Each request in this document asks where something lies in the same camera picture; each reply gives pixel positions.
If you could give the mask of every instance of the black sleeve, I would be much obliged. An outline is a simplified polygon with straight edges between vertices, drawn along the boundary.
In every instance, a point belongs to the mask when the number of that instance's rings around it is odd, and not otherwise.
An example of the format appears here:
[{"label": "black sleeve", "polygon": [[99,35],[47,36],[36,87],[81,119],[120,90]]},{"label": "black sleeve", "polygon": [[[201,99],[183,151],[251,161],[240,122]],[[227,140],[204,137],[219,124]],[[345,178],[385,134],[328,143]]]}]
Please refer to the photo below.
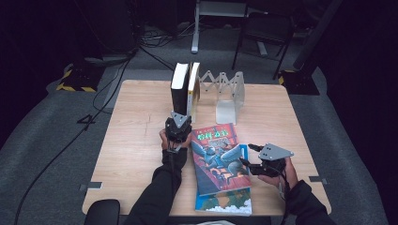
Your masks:
[{"label": "black sleeve", "polygon": [[303,180],[290,191],[287,207],[291,214],[297,216],[297,225],[335,224],[325,205],[313,195],[311,187]]},{"label": "black sleeve", "polygon": [[173,205],[174,192],[181,185],[181,169],[187,161],[187,148],[181,148],[178,154],[168,153],[166,150],[162,154],[163,165],[153,172],[152,183],[131,208],[124,225],[166,224]]}]

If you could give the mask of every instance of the colorful book cover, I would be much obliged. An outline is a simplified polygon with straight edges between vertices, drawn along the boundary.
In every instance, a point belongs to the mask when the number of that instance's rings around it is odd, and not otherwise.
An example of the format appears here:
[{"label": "colorful book cover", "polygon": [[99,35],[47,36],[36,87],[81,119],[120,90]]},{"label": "colorful book cover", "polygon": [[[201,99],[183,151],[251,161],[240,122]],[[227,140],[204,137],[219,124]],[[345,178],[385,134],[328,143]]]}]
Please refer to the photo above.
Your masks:
[{"label": "colorful book cover", "polygon": [[199,195],[251,186],[248,168],[239,160],[247,146],[238,144],[234,124],[193,129],[191,145]]},{"label": "colorful book cover", "polygon": [[199,192],[197,192],[195,210],[235,216],[250,216],[252,214],[250,188],[230,190],[205,196],[200,196]]}]

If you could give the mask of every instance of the gray carpet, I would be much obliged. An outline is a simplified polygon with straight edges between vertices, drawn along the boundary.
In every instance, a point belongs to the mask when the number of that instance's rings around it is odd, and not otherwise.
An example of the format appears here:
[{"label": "gray carpet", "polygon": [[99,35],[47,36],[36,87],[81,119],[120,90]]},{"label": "gray carpet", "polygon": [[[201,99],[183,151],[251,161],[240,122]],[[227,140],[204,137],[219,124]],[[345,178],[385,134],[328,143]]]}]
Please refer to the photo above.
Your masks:
[{"label": "gray carpet", "polygon": [[[198,61],[201,71],[235,74],[230,67],[236,43],[237,30],[209,29],[201,33],[198,54],[191,54],[191,36],[161,48],[146,49],[171,65]],[[301,48],[300,41],[292,43],[282,68],[291,68]],[[244,53],[237,60],[237,70],[244,72],[245,83],[276,84],[271,79],[275,67],[276,62]],[[105,70],[99,89],[115,77],[118,68]],[[124,78],[167,80],[171,74],[165,65],[139,51],[127,66]],[[328,182],[325,189],[332,207],[330,216],[337,224],[388,224],[375,182],[326,95],[322,72],[318,69],[313,77],[320,96],[290,98],[319,174]],[[49,95],[21,121],[0,151],[0,225],[13,224],[28,186],[84,127],[76,122],[97,113],[92,105],[100,108],[115,89],[111,84],[98,93],[54,91],[58,82],[48,85]],[[101,113],[96,123],[39,178],[24,201],[18,224],[84,223],[81,186],[90,181],[110,118],[110,114]],[[281,218],[272,220],[279,224]],[[294,217],[287,224],[294,224]]]}]

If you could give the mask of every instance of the upright book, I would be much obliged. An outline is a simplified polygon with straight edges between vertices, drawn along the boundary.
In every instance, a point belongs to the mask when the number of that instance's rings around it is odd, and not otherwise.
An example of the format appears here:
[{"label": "upright book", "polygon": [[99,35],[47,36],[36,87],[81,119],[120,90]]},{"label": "upright book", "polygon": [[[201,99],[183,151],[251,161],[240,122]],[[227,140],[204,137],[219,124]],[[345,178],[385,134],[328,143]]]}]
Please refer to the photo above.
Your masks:
[{"label": "upright book", "polygon": [[188,84],[190,79],[189,64],[176,64],[171,82],[173,110],[175,113],[187,115]]},{"label": "upright book", "polygon": [[[244,152],[244,158],[248,159],[248,146],[240,144],[240,148]],[[197,191],[195,211],[249,216],[252,214],[251,190],[246,187],[203,196],[200,196],[199,191]]]},{"label": "upright book", "polygon": [[193,129],[191,145],[200,196],[251,186],[232,123]]},{"label": "upright book", "polygon": [[196,105],[200,98],[199,66],[200,63],[197,62],[191,64],[190,81],[188,84],[187,115],[191,116],[193,123],[196,120]]}]

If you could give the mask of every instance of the black book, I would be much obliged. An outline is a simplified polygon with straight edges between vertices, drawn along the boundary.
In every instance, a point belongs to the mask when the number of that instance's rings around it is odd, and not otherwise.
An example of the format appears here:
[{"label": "black book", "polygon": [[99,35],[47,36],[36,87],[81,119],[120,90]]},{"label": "black book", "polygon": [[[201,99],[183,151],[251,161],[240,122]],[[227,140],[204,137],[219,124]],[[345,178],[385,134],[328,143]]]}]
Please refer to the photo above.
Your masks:
[{"label": "black book", "polygon": [[187,115],[189,68],[189,64],[177,63],[171,83],[173,110],[182,115]]}]

